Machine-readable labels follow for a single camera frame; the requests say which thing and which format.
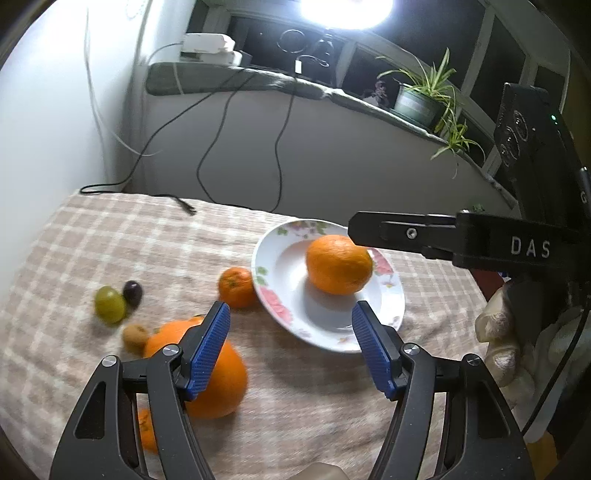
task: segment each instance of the red object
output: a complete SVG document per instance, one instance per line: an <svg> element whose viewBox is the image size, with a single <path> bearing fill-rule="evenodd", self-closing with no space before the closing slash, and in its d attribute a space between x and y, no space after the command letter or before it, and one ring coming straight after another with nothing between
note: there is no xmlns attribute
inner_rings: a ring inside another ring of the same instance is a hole
<svg viewBox="0 0 591 480"><path fill-rule="evenodd" d="M485 270L470 270L470 272L486 301L489 301L495 292L505 283L497 272Z"/></svg>

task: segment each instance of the blue gripper pad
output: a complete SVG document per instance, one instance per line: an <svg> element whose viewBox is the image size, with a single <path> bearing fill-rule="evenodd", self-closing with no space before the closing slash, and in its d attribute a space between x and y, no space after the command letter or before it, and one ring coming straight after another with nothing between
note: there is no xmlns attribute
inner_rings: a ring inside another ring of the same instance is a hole
<svg viewBox="0 0 591 480"><path fill-rule="evenodd" d="M186 389L188 400L195 400L197 395L206 389L229 331L230 308L223 304L212 320L191 362L191 380Z"/></svg>
<svg viewBox="0 0 591 480"><path fill-rule="evenodd" d="M385 350L366 313L361 309L359 304L353 307L351 317L353 331L361 347L361 353L365 358L365 363L374 379L375 388L380 390L380 392L384 392L386 398L392 400L396 392L396 387L394 386L394 382L392 382L391 359L388 352Z"/></svg>

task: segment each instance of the flower pot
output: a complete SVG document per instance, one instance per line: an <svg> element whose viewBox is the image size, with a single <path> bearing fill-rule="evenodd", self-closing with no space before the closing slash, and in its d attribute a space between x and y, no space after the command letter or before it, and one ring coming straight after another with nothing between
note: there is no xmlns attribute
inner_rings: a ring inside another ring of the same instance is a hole
<svg viewBox="0 0 591 480"><path fill-rule="evenodd" d="M444 103L433 100L420 92L402 87L396 98L392 113L410 121L412 124L423 127L429 132L433 132L445 110Z"/></svg>

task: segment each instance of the lamp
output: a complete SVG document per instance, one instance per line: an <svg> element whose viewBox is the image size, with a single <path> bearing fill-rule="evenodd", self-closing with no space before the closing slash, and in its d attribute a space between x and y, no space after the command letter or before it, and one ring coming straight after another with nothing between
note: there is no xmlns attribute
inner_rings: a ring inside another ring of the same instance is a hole
<svg viewBox="0 0 591 480"><path fill-rule="evenodd" d="M383 22L393 0L301 0L301 13L326 28L362 30Z"/></svg>

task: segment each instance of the floral plate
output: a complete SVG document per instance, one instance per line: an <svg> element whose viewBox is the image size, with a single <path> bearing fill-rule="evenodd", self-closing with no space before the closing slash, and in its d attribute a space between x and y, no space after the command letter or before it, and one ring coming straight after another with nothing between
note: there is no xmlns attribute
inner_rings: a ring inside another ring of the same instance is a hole
<svg viewBox="0 0 591 480"><path fill-rule="evenodd" d="M269 230L252 254L255 290L273 318L296 337L326 350L358 353L351 311L367 300L380 322L396 330L404 314L404 292L398 274L385 256L369 248L374 274L349 296L330 295L308 280L306 250L322 235L347 235L344 226L320 220L293 220Z"/></svg>

